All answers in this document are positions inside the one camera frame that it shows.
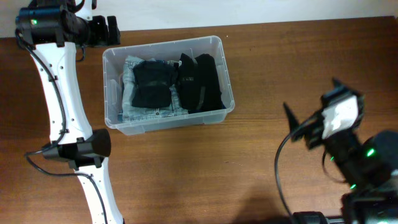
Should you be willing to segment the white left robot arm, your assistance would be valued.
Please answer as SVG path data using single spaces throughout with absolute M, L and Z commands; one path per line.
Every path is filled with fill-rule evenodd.
M 39 154 L 66 162 L 83 187 L 93 223 L 123 223 L 109 178 L 111 137 L 86 117 L 76 74 L 78 50 L 120 43 L 117 20 L 96 16 L 95 0 L 31 1 L 16 17 L 15 35 L 38 69 L 50 119 Z

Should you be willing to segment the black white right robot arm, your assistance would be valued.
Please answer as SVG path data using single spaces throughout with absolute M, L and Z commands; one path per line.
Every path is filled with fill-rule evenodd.
M 286 223 L 397 223 L 397 131 L 385 130 L 361 143 L 355 133 L 364 118 L 364 96 L 333 79 L 334 89 L 322 95 L 322 107 L 299 122 L 289 106 L 283 107 L 290 131 L 275 154 L 288 140 L 305 140 L 308 149 L 324 147 L 341 172 L 350 192 L 341 198 L 340 217 L 321 212 L 291 212 Z

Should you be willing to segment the clear plastic storage bin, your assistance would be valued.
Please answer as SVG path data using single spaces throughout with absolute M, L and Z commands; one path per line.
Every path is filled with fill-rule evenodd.
M 124 90 L 123 67 L 125 59 L 131 55 L 144 60 L 152 58 L 178 60 L 182 53 L 189 55 L 191 58 L 201 54 L 209 54 L 214 58 L 220 83 L 221 100 L 226 109 L 148 121 L 133 121 L 128 123 L 119 121 L 118 114 L 122 109 Z M 117 129 L 127 136 L 158 129 L 220 123 L 224 121 L 226 115 L 232 112 L 235 107 L 223 43 L 215 35 L 170 42 L 109 48 L 103 53 L 103 79 L 105 124 L 107 127 Z

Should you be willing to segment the teal towel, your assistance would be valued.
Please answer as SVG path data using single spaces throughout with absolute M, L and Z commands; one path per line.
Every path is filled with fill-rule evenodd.
M 220 108 L 215 108 L 215 109 L 213 108 L 213 109 L 210 109 L 210 110 L 202 110 L 202 109 L 199 109 L 199 110 L 188 110 L 188 113 L 189 114 L 204 113 L 204 112 L 216 111 L 216 110 L 224 110 L 224 109 L 226 109 L 225 105 L 221 104 Z

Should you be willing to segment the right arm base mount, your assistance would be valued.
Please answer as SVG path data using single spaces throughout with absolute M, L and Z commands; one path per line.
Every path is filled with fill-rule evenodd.
M 341 217 L 326 217 L 321 212 L 295 212 L 293 217 L 299 224 L 345 224 Z

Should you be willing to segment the light blue jeans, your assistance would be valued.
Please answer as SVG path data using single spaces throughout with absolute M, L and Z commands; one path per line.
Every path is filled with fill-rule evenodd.
M 123 68 L 122 121 L 148 121 L 187 115 L 175 83 L 176 61 L 128 56 Z

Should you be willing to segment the dark blue jeans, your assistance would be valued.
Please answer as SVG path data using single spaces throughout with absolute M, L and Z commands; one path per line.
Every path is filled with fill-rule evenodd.
M 138 108 L 132 105 L 132 100 L 137 91 L 137 84 L 133 69 L 144 60 L 138 57 L 128 56 L 125 59 L 123 67 L 123 98 L 122 109 L 118 114 L 118 120 L 123 123 L 133 121 L 144 121 L 156 118 L 162 118 L 172 113 L 172 108 L 167 106 L 164 108 Z

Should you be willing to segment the black garment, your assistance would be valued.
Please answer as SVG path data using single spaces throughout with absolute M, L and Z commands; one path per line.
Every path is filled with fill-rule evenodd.
M 210 110 L 222 103 L 220 83 L 214 58 L 201 54 L 195 58 L 181 54 L 176 89 L 186 110 Z
M 133 68 L 137 90 L 132 106 L 137 108 L 165 108 L 170 106 L 170 87 L 178 77 L 177 69 L 160 61 L 144 61 Z

